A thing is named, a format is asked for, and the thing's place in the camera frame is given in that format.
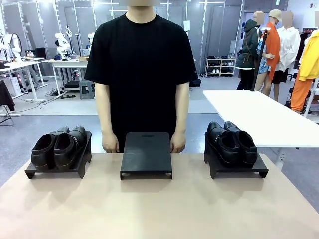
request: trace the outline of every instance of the white shirt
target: white shirt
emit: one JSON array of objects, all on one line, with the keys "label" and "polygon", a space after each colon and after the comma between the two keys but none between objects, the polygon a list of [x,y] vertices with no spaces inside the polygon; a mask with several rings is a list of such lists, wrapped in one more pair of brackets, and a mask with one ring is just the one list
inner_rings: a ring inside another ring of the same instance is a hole
[{"label": "white shirt", "polygon": [[280,37],[281,47],[279,53],[280,62],[276,66],[276,71],[285,71],[296,59],[300,45],[300,35],[294,27],[288,29],[282,27],[277,32]]}]

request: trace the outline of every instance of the yellow jacket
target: yellow jacket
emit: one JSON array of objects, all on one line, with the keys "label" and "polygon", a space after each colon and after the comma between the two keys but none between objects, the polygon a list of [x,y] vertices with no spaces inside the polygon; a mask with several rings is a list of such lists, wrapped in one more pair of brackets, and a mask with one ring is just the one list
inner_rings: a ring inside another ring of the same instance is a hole
[{"label": "yellow jacket", "polygon": [[300,81],[315,79],[319,75],[319,31],[309,40],[300,66]]}]

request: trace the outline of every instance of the orange jacket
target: orange jacket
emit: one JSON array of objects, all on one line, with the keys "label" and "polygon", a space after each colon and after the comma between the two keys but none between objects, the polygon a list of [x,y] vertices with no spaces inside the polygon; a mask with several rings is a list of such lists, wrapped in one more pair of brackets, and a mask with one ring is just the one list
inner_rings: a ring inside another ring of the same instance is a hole
[{"label": "orange jacket", "polygon": [[270,81],[273,80],[274,74],[275,74],[275,69],[276,65],[280,61],[280,37],[277,33],[277,30],[272,23],[268,23],[267,27],[270,27],[271,30],[269,31],[269,35],[267,36],[266,39],[266,49],[267,49],[267,54],[273,54],[275,56],[274,59],[268,59],[267,60],[267,65],[271,67],[269,78]]}]

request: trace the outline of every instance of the black t-shirt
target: black t-shirt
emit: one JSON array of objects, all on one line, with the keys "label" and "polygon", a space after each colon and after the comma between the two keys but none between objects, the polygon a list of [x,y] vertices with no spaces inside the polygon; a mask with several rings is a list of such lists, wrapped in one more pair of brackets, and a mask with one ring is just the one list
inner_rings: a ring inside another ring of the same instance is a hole
[{"label": "black t-shirt", "polygon": [[125,15],[96,31],[85,79],[110,86],[116,136],[176,126],[176,86],[196,79],[185,31],[160,16],[137,24]]}]

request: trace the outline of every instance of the black jacket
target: black jacket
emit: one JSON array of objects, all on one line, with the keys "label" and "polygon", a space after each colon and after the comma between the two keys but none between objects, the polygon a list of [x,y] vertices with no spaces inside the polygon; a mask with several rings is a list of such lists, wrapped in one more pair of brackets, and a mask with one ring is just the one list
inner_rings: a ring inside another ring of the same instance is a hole
[{"label": "black jacket", "polygon": [[236,62],[239,68],[254,68],[254,61],[258,58],[257,47],[262,34],[259,29],[260,25],[253,20],[248,20],[245,25],[245,38],[243,48]]},{"label": "black jacket", "polygon": [[11,111],[14,111],[14,102],[4,81],[0,81],[0,106],[8,105]]}]

